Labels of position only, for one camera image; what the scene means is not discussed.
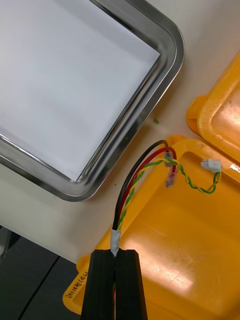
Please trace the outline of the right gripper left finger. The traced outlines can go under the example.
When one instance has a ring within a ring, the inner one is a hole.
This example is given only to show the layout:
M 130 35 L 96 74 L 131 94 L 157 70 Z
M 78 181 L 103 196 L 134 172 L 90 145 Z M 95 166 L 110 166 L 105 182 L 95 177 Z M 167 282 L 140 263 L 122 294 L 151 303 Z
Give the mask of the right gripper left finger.
M 115 318 L 115 257 L 108 250 L 96 249 L 90 256 L 80 318 L 113 320 Z

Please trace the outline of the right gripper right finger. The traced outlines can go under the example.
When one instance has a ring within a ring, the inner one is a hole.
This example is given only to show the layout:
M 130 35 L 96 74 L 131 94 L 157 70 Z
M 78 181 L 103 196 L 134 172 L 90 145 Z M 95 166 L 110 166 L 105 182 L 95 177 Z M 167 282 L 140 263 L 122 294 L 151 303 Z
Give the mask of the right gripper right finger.
M 139 254 L 134 249 L 120 249 L 115 267 L 115 318 L 147 320 Z

